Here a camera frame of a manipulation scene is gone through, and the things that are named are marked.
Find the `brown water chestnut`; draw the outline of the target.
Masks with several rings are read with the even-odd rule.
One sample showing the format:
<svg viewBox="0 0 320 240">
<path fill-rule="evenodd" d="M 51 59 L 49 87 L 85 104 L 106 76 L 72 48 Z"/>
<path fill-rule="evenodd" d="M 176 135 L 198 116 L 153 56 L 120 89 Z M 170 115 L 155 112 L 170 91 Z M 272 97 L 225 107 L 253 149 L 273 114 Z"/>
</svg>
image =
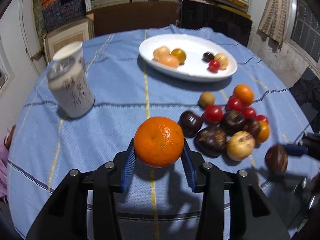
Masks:
<svg viewBox="0 0 320 240">
<path fill-rule="evenodd" d="M 271 172 L 285 172 L 288 165 L 288 154 L 282 145 L 273 145 L 265 154 L 265 163 Z"/>
</svg>

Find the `orange-yellow tomato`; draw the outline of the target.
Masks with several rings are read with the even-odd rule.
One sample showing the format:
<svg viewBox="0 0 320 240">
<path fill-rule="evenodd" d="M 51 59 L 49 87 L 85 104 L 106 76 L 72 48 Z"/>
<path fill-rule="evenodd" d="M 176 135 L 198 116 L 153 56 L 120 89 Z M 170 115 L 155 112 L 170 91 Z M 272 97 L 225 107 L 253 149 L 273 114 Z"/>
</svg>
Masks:
<svg viewBox="0 0 320 240">
<path fill-rule="evenodd" d="M 257 144 L 264 143 L 270 135 L 270 127 L 266 121 L 258 121 L 260 132 L 258 133 L 255 141 Z"/>
</svg>

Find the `large dark water chestnut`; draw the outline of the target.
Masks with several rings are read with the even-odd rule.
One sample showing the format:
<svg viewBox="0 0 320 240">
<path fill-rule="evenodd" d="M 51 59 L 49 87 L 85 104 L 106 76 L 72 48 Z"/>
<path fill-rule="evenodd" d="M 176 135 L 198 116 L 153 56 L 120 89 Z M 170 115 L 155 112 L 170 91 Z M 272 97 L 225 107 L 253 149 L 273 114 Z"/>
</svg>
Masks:
<svg viewBox="0 0 320 240">
<path fill-rule="evenodd" d="M 207 126 L 197 133 L 194 144 L 201 153 L 216 158 L 226 150 L 227 135 L 222 128 Z"/>
</svg>

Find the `pale yellow potato fruit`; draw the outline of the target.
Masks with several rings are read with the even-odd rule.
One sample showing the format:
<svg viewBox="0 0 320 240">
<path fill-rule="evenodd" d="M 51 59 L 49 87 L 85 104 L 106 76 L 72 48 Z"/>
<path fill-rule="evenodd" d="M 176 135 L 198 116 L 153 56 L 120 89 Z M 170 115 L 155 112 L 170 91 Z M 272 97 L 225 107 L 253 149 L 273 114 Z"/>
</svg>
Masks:
<svg viewBox="0 0 320 240">
<path fill-rule="evenodd" d="M 246 131 L 240 131 L 230 137 L 226 151 L 231 160 L 242 161 L 252 153 L 254 148 L 254 137 Z"/>
</svg>

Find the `large orange mandarin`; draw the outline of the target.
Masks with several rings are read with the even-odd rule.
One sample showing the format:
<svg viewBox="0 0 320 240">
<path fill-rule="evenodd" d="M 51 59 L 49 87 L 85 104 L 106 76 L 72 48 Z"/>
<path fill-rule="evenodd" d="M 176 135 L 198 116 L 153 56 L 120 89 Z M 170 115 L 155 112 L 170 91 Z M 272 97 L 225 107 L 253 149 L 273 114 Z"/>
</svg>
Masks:
<svg viewBox="0 0 320 240">
<path fill-rule="evenodd" d="M 176 162 L 182 154 L 184 135 L 173 120 L 154 116 L 144 121 L 134 137 L 136 156 L 151 167 L 166 167 Z"/>
</svg>

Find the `red cherry tomato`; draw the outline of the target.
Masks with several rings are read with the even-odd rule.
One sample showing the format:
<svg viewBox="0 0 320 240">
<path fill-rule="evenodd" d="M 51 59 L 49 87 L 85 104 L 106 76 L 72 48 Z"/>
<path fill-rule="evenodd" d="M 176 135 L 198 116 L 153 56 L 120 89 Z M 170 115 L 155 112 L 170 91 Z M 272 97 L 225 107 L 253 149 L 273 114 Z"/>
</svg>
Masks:
<svg viewBox="0 0 320 240">
<path fill-rule="evenodd" d="M 242 114 L 245 118 L 256 118 L 257 117 L 257 113 L 256 113 L 255 109 L 252 107 L 245 107 L 242 110 Z"/>
<path fill-rule="evenodd" d="M 228 102 L 227 102 L 227 106 L 226 109 L 228 111 L 237 111 L 237 112 L 241 112 L 243 109 L 243 105 L 240 99 L 232 96 L 229 98 Z"/>
<path fill-rule="evenodd" d="M 257 119 L 258 122 L 263 121 L 263 122 L 269 123 L 268 122 L 268 118 L 266 116 L 264 116 L 264 115 L 257 115 L 256 119 Z"/>
<path fill-rule="evenodd" d="M 204 120 L 208 124 L 218 124 L 223 119 L 223 112 L 217 105 L 209 105 L 204 110 Z"/>
</svg>

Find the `blue checked tablecloth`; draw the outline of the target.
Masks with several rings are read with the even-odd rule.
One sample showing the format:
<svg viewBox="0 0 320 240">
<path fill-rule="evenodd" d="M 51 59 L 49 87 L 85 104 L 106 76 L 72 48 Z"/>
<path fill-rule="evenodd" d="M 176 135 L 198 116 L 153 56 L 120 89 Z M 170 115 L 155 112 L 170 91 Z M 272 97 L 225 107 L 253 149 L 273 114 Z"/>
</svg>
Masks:
<svg viewBox="0 0 320 240">
<path fill-rule="evenodd" d="M 173 79 L 145 65 L 139 45 L 160 34 L 188 34 L 225 48 L 238 62 L 238 70 L 217 83 Z M 96 37 L 84 43 L 87 79 L 93 108 L 80 119 L 67 119 L 48 89 L 46 72 L 34 84 L 16 124 L 8 166 L 9 207 L 15 229 L 25 238 L 33 221 L 68 171 L 96 170 L 127 149 L 138 126 L 151 116 L 178 121 L 183 111 L 202 114 L 200 94 L 211 91 L 224 105 L 238 84 L 254 92 L 253 108 L 270 124 L 268 140 L 252 157 L 234 163 L 227 157 L 204 156 L 221 170 L 259 171 L 261 189 L 277 209 L 287 228 L 301 211 L 300 199 L 280 185 L 267 182 L 264 156 L 272 145 L 294 142 L 308 120 L 280 79 L 248 48 L 210 28 L 188 30 L 173 25 Z M 116 194 L 123 239 L 194 239 L 202 194 L 188 187 L 180 159 L 153 171 L 139 159 L 126 194 Z"/>
</svg>

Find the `dark purple plum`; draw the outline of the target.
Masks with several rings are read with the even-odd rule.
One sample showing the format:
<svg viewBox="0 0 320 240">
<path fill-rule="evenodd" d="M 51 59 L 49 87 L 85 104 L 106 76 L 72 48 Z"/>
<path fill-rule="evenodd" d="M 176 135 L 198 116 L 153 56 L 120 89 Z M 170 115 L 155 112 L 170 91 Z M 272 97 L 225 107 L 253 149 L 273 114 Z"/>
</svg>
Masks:
<svg viewBox="0 0 320 240">
<path fill-rule="evenodd" d="M 203 118 L 192 111 L 185 111 L 180 115 L 178 124 L 180 125 L 185 137 L 193 138 L 201 129 Z"/>
</svg>

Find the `small orange mandarin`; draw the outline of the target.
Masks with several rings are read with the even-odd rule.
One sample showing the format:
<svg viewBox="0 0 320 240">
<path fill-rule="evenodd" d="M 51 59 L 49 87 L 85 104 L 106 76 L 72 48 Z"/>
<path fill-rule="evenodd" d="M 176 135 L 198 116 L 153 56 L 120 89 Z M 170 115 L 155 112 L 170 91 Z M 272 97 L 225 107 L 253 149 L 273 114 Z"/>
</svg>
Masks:
<svg viewBox="0 0 320 240">
<path fill-rule="evenodd" d="M 250 106 L 254 101 L 254 93 L 247 85 L 239 84 L 233 90 L 233 96 L 238 98 L 243 106 Z"/>
</svg>

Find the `tan longan fruit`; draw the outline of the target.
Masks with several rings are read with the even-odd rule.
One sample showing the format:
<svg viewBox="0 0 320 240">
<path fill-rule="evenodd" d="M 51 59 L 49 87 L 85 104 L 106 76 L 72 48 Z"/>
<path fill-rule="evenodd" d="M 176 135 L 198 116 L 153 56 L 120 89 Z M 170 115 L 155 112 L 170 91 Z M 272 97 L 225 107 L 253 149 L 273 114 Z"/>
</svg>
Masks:
<svg viewBox="0 0 320 240">
<path fill-rule="evenodd" d="M 205 109 L 215 103 L 215 96 L 210 91 L 205 91 L 200 95 L 198 103 L 202 109 Z"/>
</svg>

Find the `white oval plate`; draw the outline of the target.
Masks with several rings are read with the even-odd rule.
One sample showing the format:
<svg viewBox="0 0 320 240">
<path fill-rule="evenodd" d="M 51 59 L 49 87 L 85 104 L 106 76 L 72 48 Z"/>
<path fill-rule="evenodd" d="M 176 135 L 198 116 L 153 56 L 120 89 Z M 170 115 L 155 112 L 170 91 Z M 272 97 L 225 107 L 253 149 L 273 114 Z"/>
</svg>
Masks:
<svg viewBox="0 0 320 240">
<path fill-rule="evenodd" d="M 177 68 L 158 63 L 153 56 L 154 50 L 166 46 L 170 50 L 181 49 L 186 53 L 185 62 Z M 228 60 L 225 70 L 217 73 L 209 71 L 209 64 L 203 61 L 203 54 L 223 54 Z M 170 77 L 191 82 L 212 83 L 231 77 L 238 70 L 236 59 L 218 44 L 204 38 L 185 34 L 163 34 L 147 38 L 139 46 L 142 59 L 153 69 Z"/>
</svg>

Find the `red tomato on plate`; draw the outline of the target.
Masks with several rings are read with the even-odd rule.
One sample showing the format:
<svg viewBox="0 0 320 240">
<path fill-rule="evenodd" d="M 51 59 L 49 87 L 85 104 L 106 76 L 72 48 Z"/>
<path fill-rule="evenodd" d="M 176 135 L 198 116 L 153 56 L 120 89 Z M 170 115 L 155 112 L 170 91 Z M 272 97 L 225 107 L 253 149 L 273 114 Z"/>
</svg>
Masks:
<svg viewBox="0 0 320 240">
<path fill-rule="evenodd" d="M 208 70 L 212 73 L 217 73 L 220 70 L 220 63 L 219 61 L 212 59 L 209 62 Z"/>
</svg>

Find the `pale speckled fruit on plate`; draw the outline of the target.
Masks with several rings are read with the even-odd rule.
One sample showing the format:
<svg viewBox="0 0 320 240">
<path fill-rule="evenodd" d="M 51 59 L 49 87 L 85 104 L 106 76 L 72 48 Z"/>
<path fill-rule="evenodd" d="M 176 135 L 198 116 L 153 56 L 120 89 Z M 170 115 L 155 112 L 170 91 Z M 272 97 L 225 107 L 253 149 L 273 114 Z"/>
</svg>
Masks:
<svg viewBox="0 0 320 240">
<path fill-rule="evenodd" d="M 229 65 L 229 59 L 224 53 L 218 53 L 214 59 L 220 64 L 220 70 L 226 70 Z"/>
</svg>

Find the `small dark cherry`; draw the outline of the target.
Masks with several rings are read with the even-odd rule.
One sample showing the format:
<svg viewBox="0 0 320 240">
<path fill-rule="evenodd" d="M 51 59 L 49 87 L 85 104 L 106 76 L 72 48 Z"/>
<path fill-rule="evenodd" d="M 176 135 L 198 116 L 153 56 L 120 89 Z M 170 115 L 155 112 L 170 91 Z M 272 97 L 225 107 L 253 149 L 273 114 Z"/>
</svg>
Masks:
<svg viewBox="0 0 320 240">
<path fill-rule="evenodd" d="M 214 59 L 214 57 L 215 57 L 214 54 L 212 54 L 210 52 L 206 52 L 202 56 L 202 61 L 206 62 L 206 63 L 209 63 L 211 60 Z"/>
</svg>

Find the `beige patterned curtain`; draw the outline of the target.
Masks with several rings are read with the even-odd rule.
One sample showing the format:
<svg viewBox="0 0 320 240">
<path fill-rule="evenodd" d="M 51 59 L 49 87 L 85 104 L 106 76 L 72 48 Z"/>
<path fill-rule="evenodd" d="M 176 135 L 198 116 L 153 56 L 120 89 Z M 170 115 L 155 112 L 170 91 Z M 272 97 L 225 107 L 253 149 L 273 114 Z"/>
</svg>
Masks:
<svg viewBox="0 0 320 240">
<path fill-rule="evenodd" d="M 286 34 L 289 0 L 267 0 L 258 29 L 282 46 Z"/>
</svg>

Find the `peach coloured fruit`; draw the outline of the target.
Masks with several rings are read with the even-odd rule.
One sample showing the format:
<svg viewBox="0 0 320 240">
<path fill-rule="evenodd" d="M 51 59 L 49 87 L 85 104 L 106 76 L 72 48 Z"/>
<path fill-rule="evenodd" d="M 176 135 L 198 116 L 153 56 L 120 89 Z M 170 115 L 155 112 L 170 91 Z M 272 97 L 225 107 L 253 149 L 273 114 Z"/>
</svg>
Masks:
<svg viewBox="0 0 320 240">
<path fill-rule="evenodd" d="M 175 69 L 178 68 L 180 65 L 179 59 L 172 55 L 163 55 L 158 59 L 157 62 L 164 66 L 175 68 Z"/>
</svg>

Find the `yellow-orange tomato on plate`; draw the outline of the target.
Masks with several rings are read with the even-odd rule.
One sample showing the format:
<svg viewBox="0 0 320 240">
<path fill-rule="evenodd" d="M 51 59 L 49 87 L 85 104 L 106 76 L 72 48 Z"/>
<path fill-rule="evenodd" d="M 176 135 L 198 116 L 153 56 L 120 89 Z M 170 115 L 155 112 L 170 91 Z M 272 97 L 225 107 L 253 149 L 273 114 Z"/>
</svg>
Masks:
<svg viewBox="0 0 320 240">
<path fill-rule="evenodd" d="M 180 48 L 172 50 L 170 55 L 176 57 L 179 60 L 180 64 L 184 64 L 187 58 L 185 51 Z"/>
</svg>

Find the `white beverage can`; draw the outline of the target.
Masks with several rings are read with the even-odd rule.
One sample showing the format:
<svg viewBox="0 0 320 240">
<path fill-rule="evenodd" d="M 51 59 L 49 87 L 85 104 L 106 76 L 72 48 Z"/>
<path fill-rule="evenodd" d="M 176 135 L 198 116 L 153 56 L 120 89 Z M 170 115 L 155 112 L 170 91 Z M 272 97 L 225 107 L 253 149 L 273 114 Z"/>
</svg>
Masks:
<svg viewBox="0 0 320 240">
<path fill-rule="evenodd" d="M 94 105 L 87 77 L 74 57 L 57 61 L 47 72 L 48 88 L 68 117 L 85 115 Z"/>
</svg>

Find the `white paper cup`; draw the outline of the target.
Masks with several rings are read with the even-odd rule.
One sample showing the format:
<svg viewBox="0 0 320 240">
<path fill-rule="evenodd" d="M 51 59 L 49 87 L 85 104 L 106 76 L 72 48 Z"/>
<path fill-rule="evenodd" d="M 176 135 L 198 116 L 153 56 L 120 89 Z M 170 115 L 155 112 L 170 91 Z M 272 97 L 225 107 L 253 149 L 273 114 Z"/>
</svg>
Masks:
<svg viewBox="0 0 320 240">
<path fill-rule="evenodd" d="M 82 65 L 84 73 L 87 72 L 85 59 L 84 59 L 84 52 L 83 52 L 83 42 L 82 41 L 75 41 L 70 44 L 65 45 L 61 49 L 59 49 L 53 56 L 53 60 L 58 62 L 63 59 L 67 59 L 70 57 L 75 58 L 77 63 Z"/>
</svg>

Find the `black panel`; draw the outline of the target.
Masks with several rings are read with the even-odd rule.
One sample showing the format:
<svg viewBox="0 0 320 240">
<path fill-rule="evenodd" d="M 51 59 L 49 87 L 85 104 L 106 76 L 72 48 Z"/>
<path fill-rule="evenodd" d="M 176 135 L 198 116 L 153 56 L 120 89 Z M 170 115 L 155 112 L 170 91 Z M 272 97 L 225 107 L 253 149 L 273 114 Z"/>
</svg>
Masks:
<svg viewBox="0 0 320 240">
<path fill-rule="evenodd" d="M 243 46 L 247 46 L 252 28 L 252 21 L 228 7 L 198 1 L 183 0 L 180 27 L 185 29 L 211 28 L 222 33 Z"/>
</svg>

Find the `framed wooden picture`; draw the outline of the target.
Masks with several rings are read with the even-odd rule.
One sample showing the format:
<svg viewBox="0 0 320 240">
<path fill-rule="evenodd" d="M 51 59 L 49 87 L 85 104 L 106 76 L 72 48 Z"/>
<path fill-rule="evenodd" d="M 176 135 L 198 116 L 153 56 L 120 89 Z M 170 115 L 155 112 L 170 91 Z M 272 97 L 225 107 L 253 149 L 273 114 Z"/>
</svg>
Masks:
<svg viewBox="0 0 320 240">
<path fill-rule="evenodd" d="M 83 17 L 74 22 L 65 24 L 43 37 L 44 54 L 49 64 L 54 54 L 72 42 L 87 41 L 94 37 L 94 25 L 90 18 Z"/>
</svg>

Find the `dark wooden board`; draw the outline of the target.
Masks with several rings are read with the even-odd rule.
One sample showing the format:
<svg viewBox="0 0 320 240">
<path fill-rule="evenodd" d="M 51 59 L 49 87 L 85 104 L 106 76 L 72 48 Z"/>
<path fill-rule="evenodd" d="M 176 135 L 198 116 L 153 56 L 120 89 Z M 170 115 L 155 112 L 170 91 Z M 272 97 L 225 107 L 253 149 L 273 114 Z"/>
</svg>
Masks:
<svg viewBox="0 0 320 240">
<path fill-rule="evenodd" d="M 135 2 L 89 11 L 95 36 L 136 29 L 163 28 L 175 25 L 178 13 L 175 2 Z"/>
</svg>

